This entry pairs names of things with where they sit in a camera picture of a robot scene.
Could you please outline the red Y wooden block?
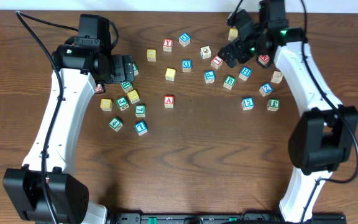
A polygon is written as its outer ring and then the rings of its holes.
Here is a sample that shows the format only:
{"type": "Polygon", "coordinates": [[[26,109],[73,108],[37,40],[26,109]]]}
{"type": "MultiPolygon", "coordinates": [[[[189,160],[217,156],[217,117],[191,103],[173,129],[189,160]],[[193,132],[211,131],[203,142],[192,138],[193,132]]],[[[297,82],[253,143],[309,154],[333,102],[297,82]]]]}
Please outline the red Y wooden block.
{"type": "Polygon", "coordinates": [[[171,52],[173,48],[173,40],[172,39],[164,39],[163,40],[163,51],[171,52]]]}

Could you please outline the blue T wooden block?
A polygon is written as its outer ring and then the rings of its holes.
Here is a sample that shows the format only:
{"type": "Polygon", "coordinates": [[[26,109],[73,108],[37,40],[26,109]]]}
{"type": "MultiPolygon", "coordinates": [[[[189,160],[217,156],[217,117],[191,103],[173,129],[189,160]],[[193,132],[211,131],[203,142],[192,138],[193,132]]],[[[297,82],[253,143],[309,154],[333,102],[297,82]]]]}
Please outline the blue T wooden block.
{"type": "Polygon", "coordinates": [[[144,121],[140,121],[134,125],[135,130],[139,136],[148,132],[147,125],[144,121]]]}

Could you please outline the plain picture wooden block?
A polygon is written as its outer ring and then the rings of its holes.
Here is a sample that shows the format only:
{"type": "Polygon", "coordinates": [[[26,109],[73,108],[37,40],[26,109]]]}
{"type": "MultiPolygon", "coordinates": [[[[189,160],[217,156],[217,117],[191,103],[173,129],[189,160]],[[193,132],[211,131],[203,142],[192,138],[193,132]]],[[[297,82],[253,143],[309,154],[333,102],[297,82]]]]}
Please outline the plain picture wooden block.
{"type": "Polygon", "coordinates": [[[200,48],[200,55],[202,59],[207,59],[211,57],[211,49],[209,46],[200,48]]]}

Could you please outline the blue D centre wooden block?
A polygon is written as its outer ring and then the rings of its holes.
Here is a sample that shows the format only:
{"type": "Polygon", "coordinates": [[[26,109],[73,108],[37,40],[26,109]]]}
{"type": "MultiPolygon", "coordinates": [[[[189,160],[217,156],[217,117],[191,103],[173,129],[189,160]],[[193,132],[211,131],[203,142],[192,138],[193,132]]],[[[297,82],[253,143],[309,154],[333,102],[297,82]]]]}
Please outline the blue D centre wooden block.
{"type": "Polygon", "coordinates": [[[181,65],[182,65],[183,72],[191,72],[191,70],[192,70],[191,60],[182,60],[181,65]]]}

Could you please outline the yellow K wooden block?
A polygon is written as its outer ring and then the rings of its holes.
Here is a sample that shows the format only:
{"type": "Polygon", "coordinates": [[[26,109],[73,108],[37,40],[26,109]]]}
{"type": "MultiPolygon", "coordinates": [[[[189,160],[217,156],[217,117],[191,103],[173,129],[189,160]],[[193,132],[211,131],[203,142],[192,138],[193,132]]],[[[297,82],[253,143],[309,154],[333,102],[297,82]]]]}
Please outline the yellow K wooden block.
{"type": "Polygon", "coordinates": [[[135,104],[140,101],[140,97],[139,97],[137,90],[132,90],[132,91],[128,92],[127,96],[132,104],[135,104]]]}

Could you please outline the yellow S wooden block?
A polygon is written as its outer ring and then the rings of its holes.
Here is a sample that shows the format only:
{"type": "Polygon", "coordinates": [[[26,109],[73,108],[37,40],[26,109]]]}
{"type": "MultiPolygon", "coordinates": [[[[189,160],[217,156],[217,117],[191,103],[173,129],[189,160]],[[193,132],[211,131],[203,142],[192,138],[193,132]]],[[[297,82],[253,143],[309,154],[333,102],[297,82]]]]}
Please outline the yellow S wooden block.
{"type": "Polygon", "coordinates": [[[176,70],[173,68],[167,68],[165,73],[165,79],[168,81],[174,81],[176,75],[176,70]]]}

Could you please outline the green 4 wooden block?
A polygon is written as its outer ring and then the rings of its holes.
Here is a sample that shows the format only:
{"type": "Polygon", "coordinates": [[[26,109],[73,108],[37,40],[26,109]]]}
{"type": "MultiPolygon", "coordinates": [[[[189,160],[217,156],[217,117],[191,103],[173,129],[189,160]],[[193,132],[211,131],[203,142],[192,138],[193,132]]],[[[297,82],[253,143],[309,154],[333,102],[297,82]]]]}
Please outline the green 4 wooden block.
{"type": "Polygon", "coordinates": [[[118,132],[123,127],[123,123],[119,117],[113,117],[113,119],[110,120],[108,125],[111,129],[115,130],[116,132],[118,132]]]}

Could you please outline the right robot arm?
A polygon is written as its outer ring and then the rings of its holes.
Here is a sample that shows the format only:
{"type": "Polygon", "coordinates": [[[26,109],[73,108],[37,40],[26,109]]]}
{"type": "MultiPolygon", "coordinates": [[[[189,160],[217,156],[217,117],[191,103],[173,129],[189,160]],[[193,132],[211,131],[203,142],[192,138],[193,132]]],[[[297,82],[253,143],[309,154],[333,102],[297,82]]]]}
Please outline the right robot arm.
{"type": "Polygon", "coordinates": [[[339,215],[313,215],[318,195],[351,152],[358,154],[358,111],[344,106],[326,84],[314,62],[305,27],[289,26],[283,1],[261,1],[255,22],[237,7],[227,24],[239,35],[218,55],[230,66],[254,58],[264,67],[274,65],[284,76],[295,99],[300,119],[289,141],[293,171],[278,213],[269,223],[344,223],[339,215]]]}

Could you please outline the blue D far wooden block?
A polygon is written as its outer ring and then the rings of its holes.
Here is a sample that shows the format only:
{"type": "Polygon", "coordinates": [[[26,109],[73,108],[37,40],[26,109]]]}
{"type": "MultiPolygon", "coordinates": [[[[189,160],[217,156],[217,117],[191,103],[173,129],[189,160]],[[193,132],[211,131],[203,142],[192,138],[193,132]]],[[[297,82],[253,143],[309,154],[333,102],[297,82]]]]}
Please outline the blue D far wooden block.
{"type": "Polygon", "coordinates": [[[190,44],[191,42],[191,37],[188,33],[184,32],[182,33],[182,35],[179,36],[179,43],[183,46],[186,47],[187,45],[190,44]]]}

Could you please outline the blue H wooden block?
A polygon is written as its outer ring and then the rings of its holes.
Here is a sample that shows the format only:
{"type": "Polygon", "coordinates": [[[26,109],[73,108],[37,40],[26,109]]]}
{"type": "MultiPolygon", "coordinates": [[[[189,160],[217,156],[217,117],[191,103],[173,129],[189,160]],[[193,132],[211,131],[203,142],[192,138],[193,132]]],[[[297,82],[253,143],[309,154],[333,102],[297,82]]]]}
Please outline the blue H wooden block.
{"type": "Polygon", "coordinates": [[[248,78],[251,76],[252,70],[248,67],[243,67],[242,70],[239,73],[239,78],[241,80],[247,81],[248,78]]]}

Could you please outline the blue 2 wooden block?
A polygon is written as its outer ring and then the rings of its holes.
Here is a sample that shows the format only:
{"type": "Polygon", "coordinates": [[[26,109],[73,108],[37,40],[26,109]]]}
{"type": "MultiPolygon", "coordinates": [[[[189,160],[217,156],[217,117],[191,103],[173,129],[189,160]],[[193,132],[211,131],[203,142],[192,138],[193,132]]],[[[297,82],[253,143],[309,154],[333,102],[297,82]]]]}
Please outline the blue 2 wooden block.
{"type": "Polygon", "coordinates": [[[269,95],[271,92],[273,92],[273,87],[271,86],[270,83],[264,83],[263,85],[261,85],[261,87],[259,88],[259,93],[262,96],[267,96],[269,95]]]}

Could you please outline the blue P wooden block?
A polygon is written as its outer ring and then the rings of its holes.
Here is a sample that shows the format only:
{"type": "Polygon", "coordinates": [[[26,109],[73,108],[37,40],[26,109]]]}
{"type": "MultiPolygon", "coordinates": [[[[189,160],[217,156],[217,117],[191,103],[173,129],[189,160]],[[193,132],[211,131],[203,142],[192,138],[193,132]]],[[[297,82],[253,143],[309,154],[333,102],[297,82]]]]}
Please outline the blue P wooden block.
{"type": "Polygon", "coordinates": [[[214,83],[215,81],[215,72],[210,70],[210,71],[205,71],[204,73],[204,80],[205,80],[205,83],[208,84],[208,83],[214,83]]]}

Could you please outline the blue d wooden block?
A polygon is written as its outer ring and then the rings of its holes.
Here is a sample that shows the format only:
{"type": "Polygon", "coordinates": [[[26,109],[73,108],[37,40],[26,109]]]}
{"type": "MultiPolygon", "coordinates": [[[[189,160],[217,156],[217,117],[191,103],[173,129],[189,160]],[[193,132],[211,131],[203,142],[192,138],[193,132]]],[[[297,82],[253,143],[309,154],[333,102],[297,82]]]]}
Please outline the blue d wooden block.
{"type": "Polygon", "coordinates": [[[186,47],[187,45],[190,44],[191,42],[191,37],[188,33],[184,32],[182,33],[182,35],[179,36],[179,43],[183,46],[186,47]]]}
{"type": "Polygon", "coordinates": [[[191,70],[192,70],[191,60],[182,60],[181,65],[182,65],[183,72],[191,72],[191,70]]]}

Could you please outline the green R wooden block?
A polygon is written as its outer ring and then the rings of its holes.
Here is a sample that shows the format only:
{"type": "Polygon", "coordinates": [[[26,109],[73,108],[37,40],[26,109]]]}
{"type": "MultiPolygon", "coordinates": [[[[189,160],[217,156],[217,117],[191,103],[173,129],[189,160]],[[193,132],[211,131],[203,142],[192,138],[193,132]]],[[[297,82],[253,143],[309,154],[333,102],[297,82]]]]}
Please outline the green R wooden block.
{"type": "Polygon", "coordinates": [[[125,93],[128,93],[134,89],[131,82],[122,82],[121,87],[125,93]]]}

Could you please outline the blue 5 wooden block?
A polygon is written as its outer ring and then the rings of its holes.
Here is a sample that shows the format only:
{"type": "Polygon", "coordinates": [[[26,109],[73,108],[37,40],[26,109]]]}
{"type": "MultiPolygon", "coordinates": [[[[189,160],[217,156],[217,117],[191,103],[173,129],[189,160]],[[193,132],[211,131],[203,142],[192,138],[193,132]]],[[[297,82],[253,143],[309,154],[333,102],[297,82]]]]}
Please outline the blue 5 wooden block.
{"type": "Polygon", "coordinates": [[[254,107],[254,101],[252,97],[244,98],[241,102],[242,109],[251,110],[254,107]]]}

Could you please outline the red M wooden block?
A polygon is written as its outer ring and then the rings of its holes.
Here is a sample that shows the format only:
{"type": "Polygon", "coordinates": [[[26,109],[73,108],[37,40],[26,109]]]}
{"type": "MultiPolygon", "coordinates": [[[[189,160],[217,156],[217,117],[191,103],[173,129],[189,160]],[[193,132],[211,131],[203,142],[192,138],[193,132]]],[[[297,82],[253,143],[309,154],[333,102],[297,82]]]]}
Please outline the red M wooden block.
{"type": "Polygon", "coordinates": [[[268,55],[259,55],[257,61],[261,66],[266,67],[270,62],[270,57],[268,55]]]}

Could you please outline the green V wooden block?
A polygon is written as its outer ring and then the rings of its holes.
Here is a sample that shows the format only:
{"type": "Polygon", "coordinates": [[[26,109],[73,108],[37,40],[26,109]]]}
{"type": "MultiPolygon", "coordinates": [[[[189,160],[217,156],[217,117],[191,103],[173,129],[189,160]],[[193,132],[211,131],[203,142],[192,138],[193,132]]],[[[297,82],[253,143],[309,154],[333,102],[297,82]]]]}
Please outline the green V wooden block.
{"type": "Polygon", "coordinates": [[[132,63],[132,67],[133,67],[134,75],[137,76],[139,74],[139,69],[135,62],[132,63]]]}

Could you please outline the yellow G wooden block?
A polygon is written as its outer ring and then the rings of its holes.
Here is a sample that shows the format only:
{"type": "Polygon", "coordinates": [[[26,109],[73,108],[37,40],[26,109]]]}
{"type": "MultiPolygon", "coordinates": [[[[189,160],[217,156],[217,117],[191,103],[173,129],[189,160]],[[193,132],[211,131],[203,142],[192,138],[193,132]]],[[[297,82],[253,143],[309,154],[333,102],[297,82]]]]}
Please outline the yellow G wooden block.
{"type": "Polygon", "coordinates": [[[106,98],[103,98],[101,100],[100,108],[103,111],[112,111],[112,106],[113,106],[112,100],[106,98]]]}

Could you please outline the yellow O wooden block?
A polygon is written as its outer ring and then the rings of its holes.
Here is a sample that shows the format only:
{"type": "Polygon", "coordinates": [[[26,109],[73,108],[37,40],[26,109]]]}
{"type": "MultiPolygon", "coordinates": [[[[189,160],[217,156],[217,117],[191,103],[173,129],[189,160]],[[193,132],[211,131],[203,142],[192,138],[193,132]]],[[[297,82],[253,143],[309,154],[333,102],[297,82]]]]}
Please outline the yellow O wooden block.
{"type": "Polygon", "coordinates": [[[149,62],[157,61],[157,51],[155,49],[147,49],[147,60],[149,62]]]}

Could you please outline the red A wooden block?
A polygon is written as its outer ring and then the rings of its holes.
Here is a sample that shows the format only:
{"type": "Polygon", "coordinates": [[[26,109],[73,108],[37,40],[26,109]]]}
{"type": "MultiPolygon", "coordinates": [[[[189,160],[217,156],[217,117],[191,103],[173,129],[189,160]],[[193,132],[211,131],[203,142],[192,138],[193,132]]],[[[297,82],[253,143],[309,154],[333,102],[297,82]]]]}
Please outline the red A wooden block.
{"type": "Polygon", "coordinates": [[[164,96],[164,107],[173,108],[174,102],[174,96],[164,96]]]}

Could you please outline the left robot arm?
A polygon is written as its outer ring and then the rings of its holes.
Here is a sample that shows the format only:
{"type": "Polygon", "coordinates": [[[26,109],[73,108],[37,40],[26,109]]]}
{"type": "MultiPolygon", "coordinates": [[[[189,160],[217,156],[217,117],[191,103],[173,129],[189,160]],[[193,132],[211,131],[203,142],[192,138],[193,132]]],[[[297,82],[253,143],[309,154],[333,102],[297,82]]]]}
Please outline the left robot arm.
{"type": "Polygon", "coordinates": [[[19,217],[36,223],[108,223],[108,209],[90,202],[75,179],[75,151],[93,95],[133,82],[130,55],[115,55],[118,31],[107,18],[82,14],[76,35],[47,54],[52,84],[37,137],[18,169],[2,183],[19,217]]]}

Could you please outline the green J left wooden block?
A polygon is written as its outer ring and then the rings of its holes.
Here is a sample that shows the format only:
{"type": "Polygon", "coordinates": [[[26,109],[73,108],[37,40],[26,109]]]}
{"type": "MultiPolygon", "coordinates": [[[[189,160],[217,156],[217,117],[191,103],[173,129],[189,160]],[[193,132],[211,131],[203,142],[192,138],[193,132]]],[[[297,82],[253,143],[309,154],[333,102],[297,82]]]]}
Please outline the green J left wooden block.
{"type": "Polygon", "coordinates": [[[124,111],[129,107],[129,103],[125,96],[118,98],[116,100],[116,103],[121,111],[124,111]]]}

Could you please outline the red I wooden block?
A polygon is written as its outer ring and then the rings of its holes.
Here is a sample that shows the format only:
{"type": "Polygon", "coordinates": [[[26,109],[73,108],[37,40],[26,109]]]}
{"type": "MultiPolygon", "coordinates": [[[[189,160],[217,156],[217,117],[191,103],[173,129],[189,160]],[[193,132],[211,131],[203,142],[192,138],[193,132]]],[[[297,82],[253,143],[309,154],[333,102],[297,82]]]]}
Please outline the red I wooden block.
{"type": "Polygon", "coordinates": [[[220,66],[223,64],[223,62],[224,62],[224,60],[221,57],[219,57],[218,55],[216,55],[211,60],[211,66],[217,70],[220,68],[220,66]]]}

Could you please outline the green L wooden block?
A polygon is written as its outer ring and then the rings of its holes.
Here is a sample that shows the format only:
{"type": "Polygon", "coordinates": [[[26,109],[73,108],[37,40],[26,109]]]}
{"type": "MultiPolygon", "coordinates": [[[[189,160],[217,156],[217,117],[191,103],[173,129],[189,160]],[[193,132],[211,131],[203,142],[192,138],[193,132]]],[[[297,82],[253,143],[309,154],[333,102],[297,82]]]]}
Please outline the green L wooden block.
{"type": "Polygon", "coordinates": [[[146,108],[145,105],[137,105],[135,107],[135,116],[138,118],[143,118],[146,116],[146,108]]]}

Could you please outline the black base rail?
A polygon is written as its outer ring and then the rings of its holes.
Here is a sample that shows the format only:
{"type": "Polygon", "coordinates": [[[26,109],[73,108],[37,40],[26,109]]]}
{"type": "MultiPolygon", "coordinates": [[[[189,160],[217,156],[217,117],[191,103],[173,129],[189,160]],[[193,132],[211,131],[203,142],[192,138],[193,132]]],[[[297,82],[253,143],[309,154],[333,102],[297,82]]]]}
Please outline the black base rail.
{"type": "Polygon", "coordinates": [[[242,214],[110,214],[107,224],[282,224],[278,213],[246,211],[242,214]]]}

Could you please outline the plain animal wooden block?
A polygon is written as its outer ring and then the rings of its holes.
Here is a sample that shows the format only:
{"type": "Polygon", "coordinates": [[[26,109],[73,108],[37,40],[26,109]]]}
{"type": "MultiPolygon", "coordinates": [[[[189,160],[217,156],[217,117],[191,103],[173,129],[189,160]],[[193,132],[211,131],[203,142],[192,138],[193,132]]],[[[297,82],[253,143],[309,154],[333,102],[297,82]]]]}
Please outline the plain animal wooden block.
{"type": "Polygon", "coordinates": [[[274,71],[271,77],[271,82],[279,84],[283,79],[283,73],[279,71],[274,71]]]}

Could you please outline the yellow far wooden block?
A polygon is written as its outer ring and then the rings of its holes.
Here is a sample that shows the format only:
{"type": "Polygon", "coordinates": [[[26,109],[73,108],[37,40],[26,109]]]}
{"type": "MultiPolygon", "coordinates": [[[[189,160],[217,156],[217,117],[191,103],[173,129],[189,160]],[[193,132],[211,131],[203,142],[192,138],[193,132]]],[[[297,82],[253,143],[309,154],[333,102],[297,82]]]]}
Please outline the yellow far wooden block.
{"type": "Polygon", "coordinates": [[[228,34],[228,41],[233,41],[234,39],[238,38],[239,31],[236,28],[230,28],[228,34]]]}

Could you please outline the green B wooden block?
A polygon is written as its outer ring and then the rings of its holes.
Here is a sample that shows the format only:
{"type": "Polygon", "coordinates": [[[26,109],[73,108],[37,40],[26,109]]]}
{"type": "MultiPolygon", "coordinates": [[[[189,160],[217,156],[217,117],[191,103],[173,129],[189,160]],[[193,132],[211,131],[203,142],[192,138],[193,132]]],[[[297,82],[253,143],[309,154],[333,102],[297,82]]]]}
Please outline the green B wooden block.
{"type": "Polygon", "coordinates": [[[235,83],[236,83],[236,79],[234,77],[228,75],[224,80],[223,87],[227,88],[228,90],[231,90],[235,83]]]}

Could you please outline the green j wooden block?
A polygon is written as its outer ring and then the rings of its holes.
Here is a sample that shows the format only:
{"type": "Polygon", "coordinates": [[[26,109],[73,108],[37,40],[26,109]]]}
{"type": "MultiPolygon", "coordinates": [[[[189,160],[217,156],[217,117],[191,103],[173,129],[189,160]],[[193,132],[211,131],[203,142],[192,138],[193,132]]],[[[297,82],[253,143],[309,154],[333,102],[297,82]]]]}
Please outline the green j wooden block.
{"type": "Polygon", "coordinates": [[[118,98],[116,100],[116,103],[121,111],[124,111],[129,107],[129,103],[125,96],[118,98]]]}
{"type": "Polygon", "coordinates": [[[269,99],[267,103],[268,111],[277,111],[280,108],[280,100],[276,98],[269,99]]]}

